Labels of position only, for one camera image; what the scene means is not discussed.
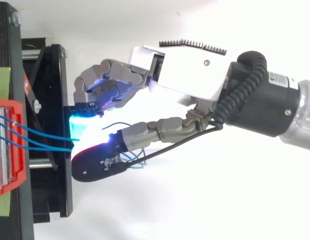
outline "red plastic clip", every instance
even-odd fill
[[[0,99],[0,115],[23,124],[23,104],[14,100]],[[24,135],[23,129],[16,124],[2,118],[0,118],[0,122],[11,130]],[[21,137],[2,126],[0,126],[0,136],[9,138],[16,144],[24,145],[24,140]],[[25,150],[0,139],[0,195],[20,186],[26,177]]]

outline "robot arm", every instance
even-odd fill
[[[183,40],[161,45],[164,47],[134,48],[130,64],[104,60],[84,71],[75,81],[75,107],[85,103],[95,108],[82,113],[102,113],[122,107],[137,91],[148,87],[152,93],[173,96],[183,105],[196,103],[195,108],[185,119],[136,123],[111,134],[107,143],[72,156],[76,180],[91,182],[124,172],[131,165],[120,161],[120,153],[156,141],[177,146],[221,130],[224,123],[280,136],[284,143],[310,149],[310,81],[297,84],[268,72],[266,60],[258,52],[243,53],[229,63],[221,48]]]

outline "coiled black cable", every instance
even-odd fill
[[[267,76],[266,59],[257,51],[242,53],[238,56],[237,62],[249,67],[250,73],[242,83],[217,104],[214,113],[211,115],[212,120],[208,123],[219,130],[223,129],[223,124],[229,115],[246,101],[247,97],[261,85]]]

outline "green tape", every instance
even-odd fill
[[[0,216],[9,217],[11,206],[11,192],[0,196]]]
[[[9,99],[10,75],[10,67],[0,67],[0,99]]]
[[[0,99],[9,99],[10,91],[10,67],[0,67]],[[11,193],[8,192],[0,196],[0,216],[10,216]]]

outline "silver metal cylinder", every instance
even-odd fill
[[[21,58],[23,60],[36,60],[40,54],[41,50],[23,50],[21,51]]]
[[[280,135],[283,143],[310,150],[310,81],[298,83],[299,105],[289,128]]]
[[[31,158],[29,160],[30,169],[47,169],[52,167],[51,161],[48,158]]]

